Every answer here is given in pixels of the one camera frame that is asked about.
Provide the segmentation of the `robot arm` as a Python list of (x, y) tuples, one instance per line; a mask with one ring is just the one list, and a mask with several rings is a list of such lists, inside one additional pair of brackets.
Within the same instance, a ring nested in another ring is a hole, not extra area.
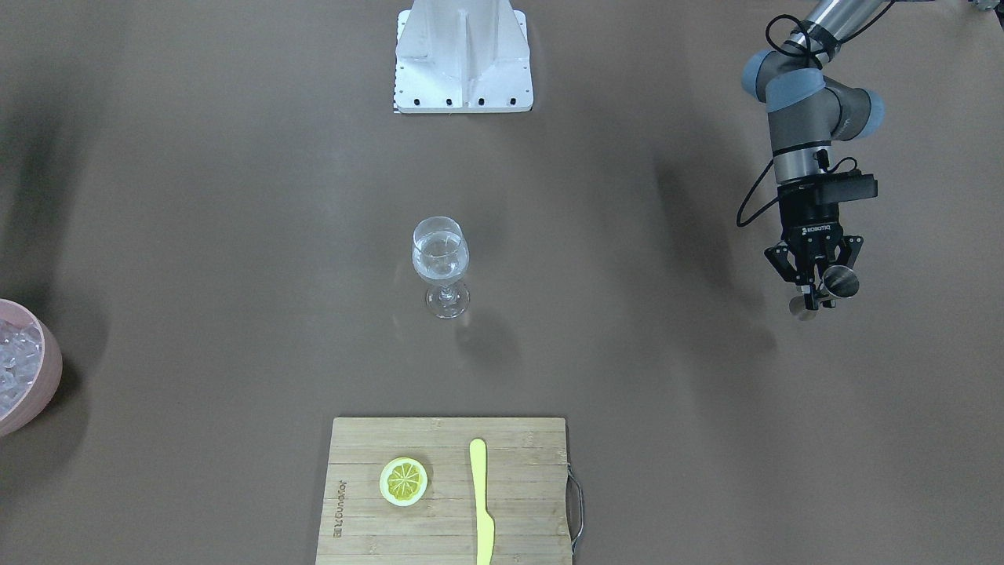
[(824, 67), (890, 7), (889, 1), (820, 1), (806, 17), (778, 15), (776, 22), (793, 24), (788, 38), (775, 42), (767, 35), (767, 50), (744, 67), (743, 89), (767, 114), (772, 158), (764, 171), (775, 176), (772, 204), (780, 216), (780, 239), (764, 254), (796, 287), (789, 310), (800, 319), (860, 289), (853, 267), (863, 239), (844, 231), (840, 207), (875, 198), (878, 182), (854, 158), (842, 170), (833, 144), (874, 133), (886, 108), (877, 93), (843, 85)]

